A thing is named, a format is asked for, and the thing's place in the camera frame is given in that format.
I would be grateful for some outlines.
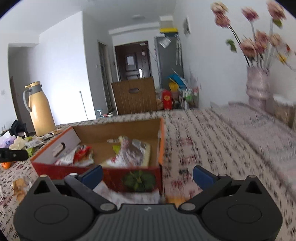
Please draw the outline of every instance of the yellow thermos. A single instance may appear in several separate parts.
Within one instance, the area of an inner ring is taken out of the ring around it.
[[[48,99],[42,91],[40,81],[34,82],[25,88],[23,93],[23,100],[27,110],[30,112],[30,116],[35,128],[36,135],[38,137],[43,136],[53,131],[56,126],[52,117]],[[26,101],[26,93],[29,93],[29,103]]]

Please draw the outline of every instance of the gray thermos handle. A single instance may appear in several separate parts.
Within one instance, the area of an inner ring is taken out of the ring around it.
[[[24,104],[28,112],[32,112],[32,109],[28,106],[27,101],[26,101],[26,93],[31,92],[32,90],[25,90],[24,93],[22,94],[22,99],[24,100]]]

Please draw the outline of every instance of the artificial flower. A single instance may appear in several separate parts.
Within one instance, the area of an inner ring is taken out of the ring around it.
[[[228,28],[230,20],[224,14],[216,14],[216,24],[222,28]]]
[[[267,2],[268,11],[274,20],[286,19],[284,8],[276,1]]]
[[[249,7],[243,8],[242,13],[250,22],[253,22],[259,19],[258,13],[252,8],[249,8]]]
[[[288,44],[286,44],[287,53],[291,53],[291,48]]]
[[[285,64],[287,62],[287,57],[282,54],[278,54],[277,58],[282,64]]]
[[[259,30],[256,32],[255,39],[262,44],[267,44],[269,41],[268,35],[265,32],[260,32]]]
[[[221,2],[212,3],[211,10],[214,14],[224,14],[225,12],[228,12],[228,8]]]
[[[241,48],[242,52],[244,53],[245,56],[249,58],[254,58],[257,54],[255,44],[252,40],[250,39],[245,39],[239,47]]]
[[[256,49],[256,52],[258,54],[263,54],[265,49],[267,48],[267,45],[261,42],[256,41],[254,44],[254,47]]]
[[[270,43],[273,47],[278,47],[282,43],[281,36],[279,34],[273,34],[270,38]]]

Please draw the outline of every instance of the red cardboard box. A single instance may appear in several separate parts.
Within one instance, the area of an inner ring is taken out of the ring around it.
[[[38,175],[46,174],[52,180],[63,179],[73,172],[82,174],[92,165],[88,167],[66,167],[56,166],[54,163],[61,155],[73,150],[81,143],[92,147],[94,162],[99,165],[115,156],[112,147],[114,143],[107,143],[107,140],[116,139],[118,136],[127,136],[130,139],[149,143],[151,146],[150,163],[148,167],[141,168],[103,168],[103,181],[106,185],[116,192],[130,192],[132,190],[123,183],[124,176],[142,170],[142,173],[151,174],[155,177],[156,184],[153,190],[158,189],[162,192],[160,165],[163,163],[164,154],[163,119],[69,127],[34,155],[31,162]]]

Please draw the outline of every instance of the blue gripper pad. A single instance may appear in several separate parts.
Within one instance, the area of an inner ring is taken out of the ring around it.
[[[195,166],[193,169],[193,180],[202,190],[205,190],[212,186],[218,180],[218,177],[201,166]]]
[[[82,182],[89,189],[93,190],[103,179],[103,168],[96,166],[78,176],[78,181]]]

